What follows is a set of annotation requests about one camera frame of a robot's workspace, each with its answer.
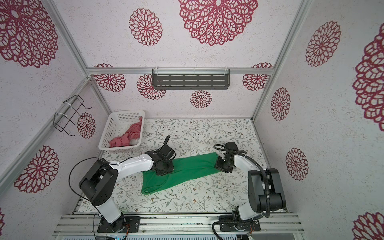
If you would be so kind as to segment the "green tank top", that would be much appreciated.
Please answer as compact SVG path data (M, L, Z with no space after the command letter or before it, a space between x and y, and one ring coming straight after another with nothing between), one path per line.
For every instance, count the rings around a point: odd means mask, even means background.
M164 176L158 176L155 171L143 172L143 195L154 194L189 180L206 177L219 173L215 168L219 155L215 152L173 160L174 171Z

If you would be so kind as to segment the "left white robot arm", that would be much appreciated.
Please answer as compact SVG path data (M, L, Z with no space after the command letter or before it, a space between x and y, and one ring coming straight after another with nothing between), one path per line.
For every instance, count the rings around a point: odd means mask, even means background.
M170 174L174 171L175 157L176 152L164 144L157 150L147 151L121 162L112 163L98 159L79 182L79 188L100 212L103 220L110 225L121 226L124 214L118 209L112 197L115 184L139 172L154 171L157 176Z

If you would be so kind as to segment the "pink tank top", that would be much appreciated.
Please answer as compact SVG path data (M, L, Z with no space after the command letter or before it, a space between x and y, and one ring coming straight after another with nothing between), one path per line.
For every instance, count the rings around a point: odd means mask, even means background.
M115 137L110 141L110 147L128 147L131 146L131 142L138 140L141 135L143 117L139 118L138 123L132 124L129 129L120 137Z

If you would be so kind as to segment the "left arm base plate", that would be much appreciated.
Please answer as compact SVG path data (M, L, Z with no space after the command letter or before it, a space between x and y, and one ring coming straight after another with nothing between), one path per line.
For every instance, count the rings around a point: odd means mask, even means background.
M97 233L137 233L141 217L121 215L115 222L109 223L105 217L101 218Z

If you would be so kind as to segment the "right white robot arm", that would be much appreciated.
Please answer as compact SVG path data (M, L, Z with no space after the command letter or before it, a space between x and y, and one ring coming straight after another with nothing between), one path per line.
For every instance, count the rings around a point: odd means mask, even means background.
M216 144L214 149L224 152L224 156L217 159L216 169L231 173L237 168L247 175L248 201L233 211L236 222L268 218L271 212L286 208L285 193L277 169L264 169L247 152L239 150L234 142Z

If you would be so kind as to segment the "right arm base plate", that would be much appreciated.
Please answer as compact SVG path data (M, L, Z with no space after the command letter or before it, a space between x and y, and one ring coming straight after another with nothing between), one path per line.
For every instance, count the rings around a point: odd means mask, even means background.
M233 216L219 216L221 232L259 232L261 226L258 220L247 223L230 223L238 222Z

